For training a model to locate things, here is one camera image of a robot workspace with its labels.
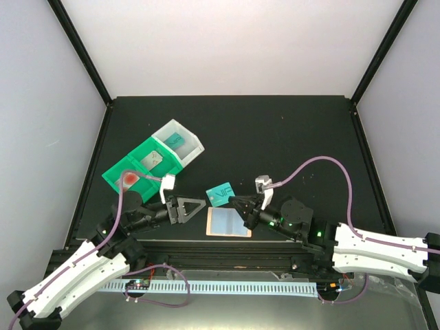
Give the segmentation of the tan card holder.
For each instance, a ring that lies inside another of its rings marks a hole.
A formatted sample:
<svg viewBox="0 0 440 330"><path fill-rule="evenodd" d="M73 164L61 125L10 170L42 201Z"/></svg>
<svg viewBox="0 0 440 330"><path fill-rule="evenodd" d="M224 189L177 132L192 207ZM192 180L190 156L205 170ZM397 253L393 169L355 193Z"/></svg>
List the tan card holder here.
<svg viewBox="0 0 440 330"><path fill-rule="evenodd" d="M208 208L206 235L212 237L251 238L252 231L234 208Z"/></svg>

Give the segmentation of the teal VIP credit card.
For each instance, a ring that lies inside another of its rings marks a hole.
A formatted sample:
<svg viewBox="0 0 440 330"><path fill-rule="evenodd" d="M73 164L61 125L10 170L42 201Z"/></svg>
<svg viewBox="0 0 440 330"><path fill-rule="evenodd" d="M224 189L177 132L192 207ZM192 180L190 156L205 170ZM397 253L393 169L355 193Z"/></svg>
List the teal VIP credit card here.
<svg viewBox="0 0 440 330"><path fill-rule="evenodd" d="M165 145L175 151L185 144L185 139L178 133L171 134L164 140Z"/></svg>

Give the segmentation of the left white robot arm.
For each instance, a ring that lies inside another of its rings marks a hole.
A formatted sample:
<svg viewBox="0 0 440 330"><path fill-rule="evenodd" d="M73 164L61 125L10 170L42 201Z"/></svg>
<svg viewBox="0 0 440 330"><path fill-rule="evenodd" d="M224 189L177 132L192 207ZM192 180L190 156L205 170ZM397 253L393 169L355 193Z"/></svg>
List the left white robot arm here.
<svg viewBox="0 0 440 330"><path fill-rule="evenodd" d="M164 221L186 223L205 206L203 199L182 196L145 203L137 192L120 194L112 213L61 266L39 284L7 297L14 312L8 327L18 322L22 329L58 329L77 305L112 280L167 268L158 258L149 263L134 233Z"/></svg>

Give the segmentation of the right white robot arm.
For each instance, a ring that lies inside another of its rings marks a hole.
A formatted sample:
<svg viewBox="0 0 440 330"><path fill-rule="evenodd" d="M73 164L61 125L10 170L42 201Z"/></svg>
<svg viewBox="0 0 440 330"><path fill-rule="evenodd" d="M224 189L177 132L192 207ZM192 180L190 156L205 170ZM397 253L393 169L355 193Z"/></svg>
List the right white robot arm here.
<svg viewBox="0 0 440 330"><path fill-rule="evenodd" d="M345 223L314 217L311 208L287 198L280 208L264 206L262 195L230 197L249 229L267 226L302 252L291 260L295 273L331 281L341 274L368 273L405 279L427 292L439 293L439 235L401 238L374 232L354 234Z"/></svg>

